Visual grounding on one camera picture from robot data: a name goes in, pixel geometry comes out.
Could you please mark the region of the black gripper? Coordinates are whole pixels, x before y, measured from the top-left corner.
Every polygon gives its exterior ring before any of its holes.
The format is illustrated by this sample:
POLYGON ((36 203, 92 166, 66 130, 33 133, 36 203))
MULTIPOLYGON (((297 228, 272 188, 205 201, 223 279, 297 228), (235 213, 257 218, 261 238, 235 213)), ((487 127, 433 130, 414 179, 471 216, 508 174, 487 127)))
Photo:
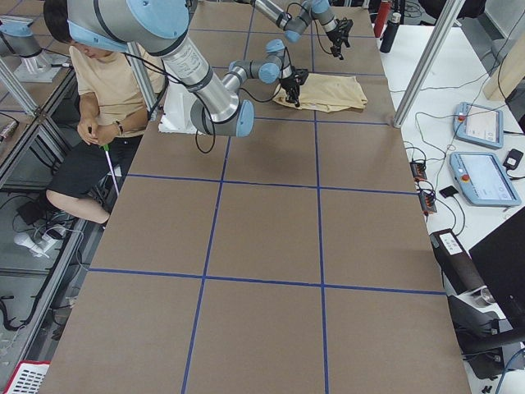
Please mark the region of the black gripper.
POLYGON ((326 35, 332 42, 331 54, 333 57, 343 60, 341 45, 349 45, 349 27, 347 25, 338 25, 335 29, 326 31, 326 35))
POLYGON ((296 108, 300 107, 300 78, 297 74, 292 74, 286 78, 280 79, 280 85, 287 94, 290 94, 290 103, 294 104, 296 108))

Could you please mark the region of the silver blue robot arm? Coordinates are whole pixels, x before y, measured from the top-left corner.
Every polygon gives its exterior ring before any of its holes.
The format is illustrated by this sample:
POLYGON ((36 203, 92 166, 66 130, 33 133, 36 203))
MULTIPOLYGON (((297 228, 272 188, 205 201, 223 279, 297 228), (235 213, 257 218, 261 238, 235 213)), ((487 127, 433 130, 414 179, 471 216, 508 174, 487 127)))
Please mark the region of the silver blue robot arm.
POLYGON ((292 16, 288 11, 276 5, 273 1, 253 0, 240 1, 249 4, 261 12, 268 20, 272 21, 280 30, 285 32, 285 37, 290 42, 297 42, 305 30, 312 24, 319 22, 331 41, 330 53, 333 57, 343 60, 341 47, 349 48, 349 32, 353 21, 347 17, 338 19, 328 1, 303 1, 299 4, 299 14, 292 16))
POLYGON ((218 78, 188 36, 189 9, 184 1, 69 1, 70 35, 76 42, 124 52, 136 42, 162 59, 169 77, 196 98, 190 112, 195 128, 209 135, 244 137, 253 128, 253 104, 238 96, 248 79, 279 82, 288 102, 299 105, 308 71, 295 68, 286 46, 275 39, 262 61, 233 62, 218 78))

